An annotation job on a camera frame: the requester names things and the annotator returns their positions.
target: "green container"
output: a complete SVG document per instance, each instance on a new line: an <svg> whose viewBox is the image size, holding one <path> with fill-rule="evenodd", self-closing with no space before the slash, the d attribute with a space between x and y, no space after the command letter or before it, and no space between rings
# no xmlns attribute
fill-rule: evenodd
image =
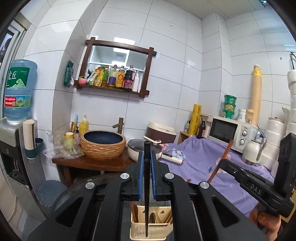
<svg viewBox="0 0 296 241"><path fill-rule="evenodd" d="M232 119L233 116L234 116L234 111L222 110L222 117L227 118L227 119Z"/></svg>
<svg viewBox="0 0 296 241"><path fill-rule="evenodd" d="M237 100L237 98L232 95L224 95L224 102L226 104L234 104L235 105L236 100Z"/></svg>
<svg viewBox="0 0 296 241"><path fill-rule="evenodd" d="M228 104L226 102L223 103L224 104L224 109L225 110L230 110L232 112L234 112L236 105L235 104Z"/></svg>

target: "pot handle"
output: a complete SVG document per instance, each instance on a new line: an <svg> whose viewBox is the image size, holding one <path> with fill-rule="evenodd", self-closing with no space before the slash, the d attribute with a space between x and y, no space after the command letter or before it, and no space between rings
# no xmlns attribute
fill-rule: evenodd
<svg viewBox="0 0 296 241"><path fill-rule="evenodd" d="M161 140L157 140L157 141L155 141L155 140L152 140L152 139L150 139L149 137L147 137L147 136L143 136L146 140L148 140L148 141L151 141L152 143L154 143L154 144L159 144L159 143L161 143Z"/></svg>
<svg viewBox="0 0 296 241"><path fill-rule="evenodd" d="M160 157L162 159L165 159L167 161L171 161L171 162L174 162L174 163L177 163L177 164L180 164L180 165L183 164L183 160L181 160L181 159L179 159L177 157L174 157L172 155L166 154L166 153L162 153Z"/></svg>

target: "yellow cup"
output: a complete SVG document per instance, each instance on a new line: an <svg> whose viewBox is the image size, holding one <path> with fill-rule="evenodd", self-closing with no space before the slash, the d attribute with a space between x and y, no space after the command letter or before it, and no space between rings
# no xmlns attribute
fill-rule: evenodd
<svg viewBox="0 0 296 241"><path fill-rule="evenodd" d="M65 136L67 138L74 138L74 133L73 132L66 132Z"/></svg>

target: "white jar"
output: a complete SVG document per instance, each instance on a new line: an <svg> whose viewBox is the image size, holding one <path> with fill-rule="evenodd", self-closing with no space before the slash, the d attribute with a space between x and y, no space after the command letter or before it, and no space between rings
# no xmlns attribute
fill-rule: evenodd
<svg viewBox="0 0 296 241"><path fill-rule="evenodd" d="M237 117L237 120L240 122L244 122L246 118L246 110L245 109L239 109L239 115Z"/></svg>

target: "microwave window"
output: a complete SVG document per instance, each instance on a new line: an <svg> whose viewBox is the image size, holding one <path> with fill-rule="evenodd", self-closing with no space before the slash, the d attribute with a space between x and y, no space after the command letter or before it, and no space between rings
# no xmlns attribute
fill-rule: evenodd
<svg viewBox="0 0 296 241"><path fill-rule="evenodd" d="M234 134L237 129L237 124L214 119L210 131L210 136L229 143L234 139Z"/></svg>

